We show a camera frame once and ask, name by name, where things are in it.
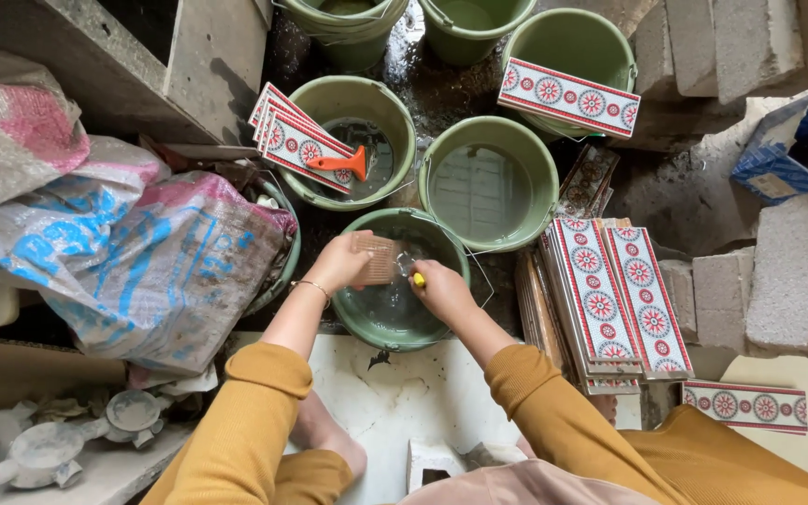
blue box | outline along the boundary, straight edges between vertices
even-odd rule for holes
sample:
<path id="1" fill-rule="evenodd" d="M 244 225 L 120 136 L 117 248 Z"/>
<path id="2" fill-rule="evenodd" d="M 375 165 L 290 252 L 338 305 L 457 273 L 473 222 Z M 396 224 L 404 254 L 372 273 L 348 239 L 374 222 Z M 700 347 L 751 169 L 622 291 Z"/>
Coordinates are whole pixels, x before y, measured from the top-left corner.
<path id="1" fill-rule="evenodd" d="M 769 205 L 808 193 L 808 168 L 787 154 L 803 137 L 808 137 L 808 95 L 759 121 L 732 178 Z"/>

gold bracelet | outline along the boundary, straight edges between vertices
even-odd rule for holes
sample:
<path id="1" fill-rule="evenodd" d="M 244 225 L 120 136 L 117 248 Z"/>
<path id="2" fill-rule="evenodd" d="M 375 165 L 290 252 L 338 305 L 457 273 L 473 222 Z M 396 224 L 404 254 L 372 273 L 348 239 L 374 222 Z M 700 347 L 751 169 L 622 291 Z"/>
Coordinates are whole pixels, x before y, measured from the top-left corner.
<path id="1" fill-rule="evenodd" d="M 310 282 L 310 281 L 292 281 L 289 291 L 295 289 L 295 287 L 298 286 L 299 284 L 310 284 L 311 286 L 315 286 L 317 289 L 322 291 L 323 294 L 326 295 L 326 305 L 323 306 L 323 310 L 330 308 L 330 301 L 332 299 L 332 296 L 330 296 L 329 292 L 327 292 L 326 289 L 323 289 L 321 285 L 317 284 L 316 282 Z"/>

wet floor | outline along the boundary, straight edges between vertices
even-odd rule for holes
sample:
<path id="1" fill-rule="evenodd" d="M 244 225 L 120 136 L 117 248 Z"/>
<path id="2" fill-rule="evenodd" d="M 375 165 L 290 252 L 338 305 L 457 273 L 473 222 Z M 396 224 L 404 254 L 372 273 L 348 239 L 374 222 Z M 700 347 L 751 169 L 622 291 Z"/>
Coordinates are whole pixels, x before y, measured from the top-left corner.
<path id="1" fill-rule="evenodd" d="M 535 10 L 584 8 L 603 15 L 624 33 L 629 33 L 654 3 L 653 0 L 540 0 Z M 417 131 L 416 160 L 422 159 L 432 141 L 455 123 L 475 116 L 498 115 L 500 59 L 506 43 L 506 38 L 501 40 L 492 55 L 482 62 L 457 68 L 438 59 L 427 46 L 424 34 L 422 9 L 416 0 L 411 0 L 392 30 L 384 60 L 357 74 L 385 83 L 407 106 Z M 264 82 L 269 81 L 283 93 L 291 94 L 310 80 L 338 73 L 317 48 L 311 46 L 310 39 L 285 16 L 283 10 L 276 9 L 273 29 L 267 39 Z M 563 179 L 578 156 L 578 144 L 561 140 L 551 144 L 550 149 L 560 179 Z M 411 168 L 405 184 L 414 180 L 416 169 Z M 295 196 L 288 190 L 286 195 Z M 295 279 L 303 276 L 322 247 L 356 218 L 382 207 L 420 207 L 415 183 L 404 186 L 385 201 L 357 212 L 328 212 L 294 199 L 293 205 L 303 233 L 302 254 Z M 473 296 L 482 303 L 492 294 L 493 287 L 494 294 L 486 305 L 488 313 L 510 335 L 520 335 L 519 307 L 512 279 L 515 253 L 481 254 L 477 258 L 478 262 L 470 262 Z M 255 316 L 242 320 L 237 328 L 263 330 L 284 298 L 285 295 L 279 297 Z M 321 331 L 346 332 L 332 309 L 324 312 Z"/>

orange scraper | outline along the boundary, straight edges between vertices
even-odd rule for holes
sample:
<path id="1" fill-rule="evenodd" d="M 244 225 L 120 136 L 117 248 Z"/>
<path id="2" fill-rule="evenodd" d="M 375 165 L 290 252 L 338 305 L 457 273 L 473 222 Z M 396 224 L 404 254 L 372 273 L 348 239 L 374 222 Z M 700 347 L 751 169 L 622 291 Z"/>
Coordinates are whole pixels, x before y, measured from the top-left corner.
<path id="1" fill-rule="evenodd" d="M 350 170 L 358 180 L 366 180 L 366 149 L 357 147 L 357 152 L 350 158 L 330 158 L 320 156 L 307 162 L 311 170 Z"/>

woman's left hand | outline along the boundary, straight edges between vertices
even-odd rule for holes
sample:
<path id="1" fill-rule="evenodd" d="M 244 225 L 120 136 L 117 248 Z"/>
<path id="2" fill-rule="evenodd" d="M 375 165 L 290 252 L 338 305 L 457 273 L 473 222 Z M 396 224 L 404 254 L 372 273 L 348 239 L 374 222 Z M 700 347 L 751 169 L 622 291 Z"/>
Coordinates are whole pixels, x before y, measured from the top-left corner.
<path id="1" fill-rule="evenodd" d="M 308 270 L 302 281 L 318 284 L 332 296 L 336 291 L 351 284 L 351 281 L 363 270 L 366 263 L 373 257 L 369 251 L 352 252 L 351 239 L 357 235 L 372 235 L 370 230 L 339 235 L 332 239 L 317 261 Z"/>

